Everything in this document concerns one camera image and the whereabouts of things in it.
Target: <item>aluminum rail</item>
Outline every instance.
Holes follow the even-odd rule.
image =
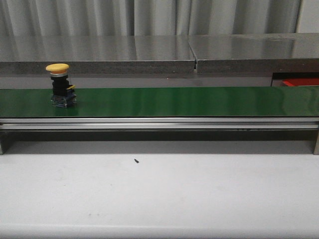
[[[0,130],[41,129],[317,129],[319,118],[18,118]]]

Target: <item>stainless steel countertop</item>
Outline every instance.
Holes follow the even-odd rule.
[[[3,37],[0,73],[39,74],[65,62],[73,74],[191,73],[186,36]]]
[[[198,73],[317,72],[319,34],[190,36]]]

